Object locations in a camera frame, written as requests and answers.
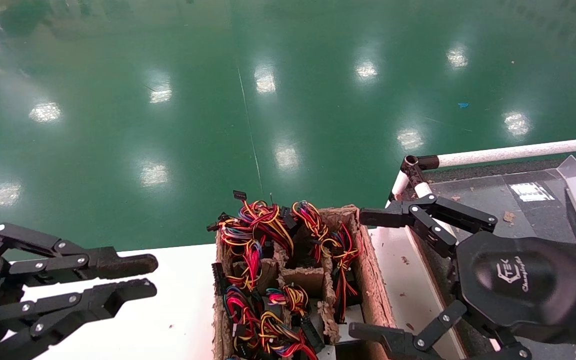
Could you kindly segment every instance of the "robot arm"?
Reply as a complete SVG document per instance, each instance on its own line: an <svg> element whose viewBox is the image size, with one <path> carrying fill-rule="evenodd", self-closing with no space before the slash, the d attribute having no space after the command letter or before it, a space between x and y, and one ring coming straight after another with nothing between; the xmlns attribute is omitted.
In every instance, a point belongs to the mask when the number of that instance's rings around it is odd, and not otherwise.
<svg viewBox="0 0 576 360"><path fill-rule="evenodd" d="M457 244L435 220L473 235ZM350 326L350 335L380 342L389 358L440 359L432 346L461 319L502 348L471 359L530 359L530 351L515 335L549 344L576 344L576 244L494 235L498 221L494 216L434 194L395 201L386 209L362 209L359 221L389 228L410 226L452 262L448 276L455 301L418 335L359 323Z"/></svg>
<svg viewBox="0 0 576 360"><path fill-rule="evenodd" d="M2 257L9 249L45 258L11 264ZM155 285L142 278L21 301L23 285L119 279L147 274L157 267L157 259L150 254L119 257L112 247L85 249L54 235L0 224L0 360L34 359L83 324L115 317L126 301L157 294ZM5 337L9 330L14 335Z"/></svg>

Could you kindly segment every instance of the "black connector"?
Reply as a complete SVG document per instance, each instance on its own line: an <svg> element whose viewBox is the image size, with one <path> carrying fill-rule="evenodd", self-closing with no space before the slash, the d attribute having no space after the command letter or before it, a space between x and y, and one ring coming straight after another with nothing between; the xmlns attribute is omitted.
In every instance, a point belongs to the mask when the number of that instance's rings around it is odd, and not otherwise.
<svg viewBox="0 0 576 360"><path fill-rule="evenodd" d="M332 256L340 256L342 255L345 250L344 248L342 248L341 246L326 246L326 249L328 249L330 251L330 254Z"/></svg>
<svg viewBox="0 0 576 360"><path fill-rule="evenodd" d="M283 223L286 224L289 230L297 226L297 221L293 218L292 211L290 207L286 206L282 206L281 210L279 210L279 217L281 217Z"/></svg>
<svg viewBox="0 0 576 360"><path fill-rule="evenodd" d="M248 347L247 344L240 342L240 344L237 345L237 355L240 358L244 358L244 359L252 359L253 358L253 352L252 349Z"/></svg>
<svg viewBox="0 0 576 360"><path fill-rule="evenodd" d="M290 317L290 326L292 328L299 328L299 326L302 326L302 317L299 316L299 314L293 314Z"/></svg>
<svg viewBox="0 0 576 360"><path fill-rule="evenodd" d="M210 225L206 226L207 231L217 231L219 230L219 223L217 221L211 223Z"/></svg>
<svg viewBox="0 0 576 360"><path fill-rule="evenodd" d="M237 200L246 201L246 199L248 198L248 196L244 191L233 190L232 194L235 196L235 199Z"/></svg>
<svg viewBox="0 0 576 360"><path fill-rule="evenodd" d="M232 337L243 337L246 335L246 325L242 323L234 323L232 324Z"/></svg>
<svg viewBox="0 0 576 360"><path fill-rule="evenodd" d="M332 280L332 290L337 291L337 284L339 283L339 267L335 266L330 273L330 278Z"/></svg>
<svg viewBox="0 0 576 360"><path fill-rule="evenodd" d="M266 310L266 303L264 302L264 298L261 296L261 293L258 289L253 289L250 291L250 303L252 305L252 310L256 317L259 319L261 315Z"/></svg>
<svg viewBox="0 0 576 360"><path fill-rule="evenodd" d="M278 360L279 359L279 355L277 355L276 353L274 353L274 352L267 353L267 352L263 351L262 349L259 349L259 351L256 352L256 357L258 359L261 359L261 360Z"/></svg>
<svg viewBox="0 0 576 360"><path fill-rule="evenodd" d="M310 347L315 351L315 354L324 349L324 340L320 337L317 329L313 325L311 318L306 316L301 320L301 330L304 335L306 335L306 341L310 344Z"/></svg>
<svg viewBox="0 0 576 360"><path fill-rule="evenodd" d="M228 219L232 219L233 217L229 214L226 214L226 212L222 212L219 217L217 218L219 221L226 221Z"/></svg>
<svg viewBox="0 0 576 360"><path fill-rule="evenodd" d="M288 235L290 235L290 238L292 239L293 242L295 241L295 239L297 239L297 233L299 233L299 230L303 226L304 226L304 221L302 219L299 219L299 221L297 221L297 223L295 223L295 226L288 228Z"/></svg>
<svg viewBox="0 0 576 360"><path fill-rule="evenodd" d="M263 239L263 237L269 238L269 236L266 236L266 231L264 231L258 227L254 228L254 231L252 233L252 237L253 237L253 239L258 241L259 243L261 243L261 240Z"/></svg>
<svg viewBox="0 0 576 360"><path fill-rule="evenodd" d="M226 278L224 267L221 262L215 262L212 264L212 276L214 278L215 293L218 296L224 296L230 284L228 278Z"/></svg>
<svg viewBox="0 0 576 360"><path fill-rule="evenodd" d="M263 259L272 259L275 255L275 242L272 239L265 239L261 246L261 254Z"/></svg>

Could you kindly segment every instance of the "wire bundle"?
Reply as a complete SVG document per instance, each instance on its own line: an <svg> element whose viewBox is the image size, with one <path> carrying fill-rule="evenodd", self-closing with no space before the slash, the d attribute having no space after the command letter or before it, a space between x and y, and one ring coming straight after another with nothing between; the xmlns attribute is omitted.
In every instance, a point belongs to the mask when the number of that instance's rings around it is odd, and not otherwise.
<svg viewBox="0 0 576 360"><path fill-rule="evenodd" d="M226 294L223 296L223 303L225 304L226 312L232 320L232 323L245 326L243 335L234 337L233 344L235 349L237 349L238 340L246 342L247 344L245 346L248 346L250 349L258 348L259 314L261 310L259 310L258 307L254 307L246 296L244 296L242 290L234 285L229 286L226 290Z"/></svg>
<svg viewBox="0 0 576 360"><path fill-rule="evenodd" d="M329 236L329 228L322 220L322 215L320 215L320 211L317 210L317 207L312 205L310 202L307 202L306 200L302 200L293 203L292 212L298 218L302 219L315 239L313 257L315 258L316 262L320 262L320 260L322 260L322 255L330 255L327 252L325 246L330 245L336 248L340 248L341 244Z"/></svg>
<svg viewBox="0 0 576 360"><path fill-rule="evenodd" d="M359 255L361 255L364 250L363 247L356 248L350 232L346 226L342 223L339 232L333 233L335 241L341 244L343 252L339 255L333 255L333 262L336 263L336 271L338 272L336 276L336 282L334 283L334 297L335 297L335 312L339 314L339 323L345 323L345 313L346 313L346 296L350 294L352 296L358 296L357 290L353 289L352 286L348 284L346 278L346 271L350 269L350 264Z"/></svg>
<svg viewBox="0 0 576 360"><path fill-rule="evenodd" d="M242 257L246 263L246 268L241 276L227 276L227 278L236 287L252 292L261 276L261 244L256 240L247 242L244 245Z"/></svg>
<svg viewBox="0 0 576 360"><path fill-rule="evenodd" d="M255 230L263 232L262 245L266 241L265 237L268 236L292 256L295 246L292 237L288 233L288 227L280 216L281 210L279 206L276 203L268 206L262 200L255 201L250 205L246 200L242 200L242 203L243 206L239 209L239 217L249 224L253 234Z"/></svg>
<svg viewBox="0 0 576 360"><path fill-rule="evenodd" d="M303 287L284 285L281 290L269 287L265 290L265 294L268 296L268 305L285 305L291 313L306 316L308 294Z"/></svg>
<svg viewBox="0 0 576 360"><path fill-rule="evenodd" d="M221 241L230 246L233 255L242 256L242 247L251 242L256 233L260 233L258 241L261 246L269 238L292 256L295 246L288 233L288 227L280 216L279 206L276 204L268 206L265 201L261 200L251 204L242 200L242 203L238 218L224 216L217 223L221 230Z"/></svg>
<svg viewBox="0 0 576 360"><path fill-rule="evenodd" d="M297 351L306 353L310 360L317 360L317 354L306 342L303 331L294 332L270 311L261 315L260 343L263 351L274 351L282 358L288 358Z"/></svg>

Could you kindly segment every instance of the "white pipe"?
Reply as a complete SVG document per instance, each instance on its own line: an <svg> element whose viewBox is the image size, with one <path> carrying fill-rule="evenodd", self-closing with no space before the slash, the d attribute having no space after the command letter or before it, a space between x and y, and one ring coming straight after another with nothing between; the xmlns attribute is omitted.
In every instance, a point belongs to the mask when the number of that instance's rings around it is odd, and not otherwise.
<svg viewBox="0 0 576 360"><path fill-rule="evenodd" d="M421 199L428 194L432 194L433 191L430 189L430 185L427 182L420 182L414 187L414 192L416 196Z"/></svg>
<svg viewBox="0 0 576 360"><path fill-rule="evenodd" d="M406 176L406 174L400 170L399 173L397 174L397 178L395 179L395 184L392 185L391 193L393 193L394 196L403 194L403 192L406 190L406 187L408 186L408 183L409 183L408 176ZM390 204L391 204L390 200L386 201L386 208L388 208L388 205Z"/></svg>
<svg viewBox="0 0 576 360"><path fill-rule="evenodd" d="M446 155L437 155L437 158L439 159L439 167L455 167L573 152L576 152L576 139L551 143L537 143L534 145L491 148L490 150L447 153Z"/></svg>

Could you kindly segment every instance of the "logo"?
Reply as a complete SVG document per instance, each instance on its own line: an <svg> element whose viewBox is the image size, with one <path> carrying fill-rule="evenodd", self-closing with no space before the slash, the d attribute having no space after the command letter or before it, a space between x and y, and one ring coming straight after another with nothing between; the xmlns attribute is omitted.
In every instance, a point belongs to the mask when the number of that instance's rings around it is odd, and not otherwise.
<svg viewBox="0 0 576 360"><path fill-rule="evenodd" d="M510 265L510 260L507 259L500 260L501 264L496 264L496 275L499 276L499 278L505 280L508 284L512 284L522 278L521 274L519 274L519 266Z"/></svg>
<svg viewBox="0 0 576 360"><path fill-rule="evenodd" d="M515 264L510 264L509 259L499 259L500 262L496 264L496 275L505 280L506 283L512 284L515 281L523 278L521 289L524 293L528 292L528 271L526 271L526 264L519 256L514 257Z"/></svg>

